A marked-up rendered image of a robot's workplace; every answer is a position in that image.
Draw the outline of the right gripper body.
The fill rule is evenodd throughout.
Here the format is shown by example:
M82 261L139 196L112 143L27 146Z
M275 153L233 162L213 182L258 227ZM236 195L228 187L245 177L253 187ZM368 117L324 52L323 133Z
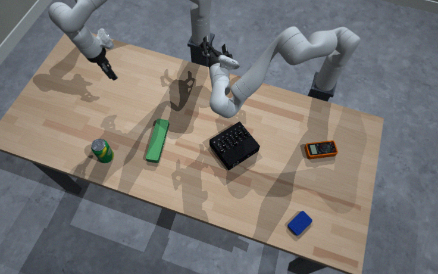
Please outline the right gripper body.
M95 57L95 58L87 58L87 59L91 63L99 63L100 66L103 67L102 63L104 63L106 66L108 65L107 62L104 60L105 55L106 55L106 49L102 48L101 53L97 57Z

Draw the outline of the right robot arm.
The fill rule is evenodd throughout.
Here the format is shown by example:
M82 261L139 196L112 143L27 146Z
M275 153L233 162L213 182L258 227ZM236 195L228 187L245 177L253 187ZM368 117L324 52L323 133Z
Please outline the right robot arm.
M70 38L86 58L97 57L102 48L113 49L114 47L104 29L99 29L95 37L84 25L90 15L106 1L75 0L77 4L73 9L62 2L53 3L49 7L49 17L52 22ZM200 45L206 35L210 41L211 0L190 1L194 2L190 8L192 40L196 45Z

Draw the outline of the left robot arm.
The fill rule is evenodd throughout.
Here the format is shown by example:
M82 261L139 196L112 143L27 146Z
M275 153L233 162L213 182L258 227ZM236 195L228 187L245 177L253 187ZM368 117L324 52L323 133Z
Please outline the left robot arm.
M297 27L289 27L276 37L256 63L231 88L229 70L238 69L240 65L236 60L220 55L219 63L209 68L212 85L210 107L224 118L235 116L246 99L262 85L268 66L278 52L290 65L326 56L315 84L322 91L330 91L359 42L360 37L346 27L314 32L308 39ZM233 94L231 99L226 97L230 90Z

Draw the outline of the orange digital multimeter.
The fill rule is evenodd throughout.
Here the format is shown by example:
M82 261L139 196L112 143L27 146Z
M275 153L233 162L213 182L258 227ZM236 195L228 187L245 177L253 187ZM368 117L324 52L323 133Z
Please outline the orange digital multimeter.
M307 159L334 157L338 153L335 141L307 143L304 148Z

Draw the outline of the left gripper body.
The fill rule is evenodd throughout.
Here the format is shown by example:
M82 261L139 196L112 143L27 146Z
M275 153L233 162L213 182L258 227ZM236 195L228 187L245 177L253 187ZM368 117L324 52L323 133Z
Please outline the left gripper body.
M216 50L217 51L217 50ZM220 51L217 51L218 52L218 56L216 56L214 53L213 53L213 51L211 51L210 52L210 58L208 57L208 59L209 59L209 68L213 65L213 64L216 64L216 63L219 63L219 61L218 61L218 57L220 56L220 55L222 55L222 53L220 52Z

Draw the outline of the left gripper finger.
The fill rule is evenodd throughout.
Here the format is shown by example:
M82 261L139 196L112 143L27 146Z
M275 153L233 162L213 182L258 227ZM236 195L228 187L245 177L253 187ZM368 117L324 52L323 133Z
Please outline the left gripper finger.
M222 46L222 52L223 52L223 55L225 55L226 57L229 57L229 58L233 59L233 56L231 54L229 54L229 52L227 50L226 44L224 44Z
M208 46L208 48L207 48L207 46ZM204 56L206 56L206 57L209 57L210 58L210 53L209 53L209 51L210 50L212 50L213 51L213 53L216 55L216 56L218 56L219 54L218 54L218 52L213 48L213 46L211 46L210 44L209 44L209 39L208 39L208 36L206 35L204 38L203 38L203 42L200 44L200 50L201 50L201 55L202 55L202 57L204 57Z

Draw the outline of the black lighting desk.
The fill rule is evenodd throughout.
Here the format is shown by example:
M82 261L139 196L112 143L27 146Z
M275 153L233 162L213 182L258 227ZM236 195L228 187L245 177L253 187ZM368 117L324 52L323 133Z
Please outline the black lighting desk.
M254 155L260 148L241 122L210 139L209 145L228 170Z

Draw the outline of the green drink can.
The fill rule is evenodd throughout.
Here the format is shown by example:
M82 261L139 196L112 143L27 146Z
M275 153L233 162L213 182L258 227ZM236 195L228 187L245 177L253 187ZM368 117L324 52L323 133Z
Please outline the green drink can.
M91 149L101 163L109 163L114 158L112 149L104 139L94 140Z

